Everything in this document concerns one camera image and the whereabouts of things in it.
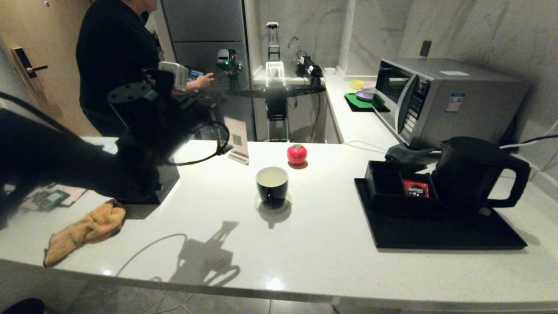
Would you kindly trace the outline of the person's right hand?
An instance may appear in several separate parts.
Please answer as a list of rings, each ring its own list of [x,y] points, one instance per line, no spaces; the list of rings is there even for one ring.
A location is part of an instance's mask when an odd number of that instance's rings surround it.
[[[214,73],[208,73],[197,77],[197,79],[189,82],[188,84],[193,91],[197,91],[200,89],[210,87],[213,82],[214,82]]]

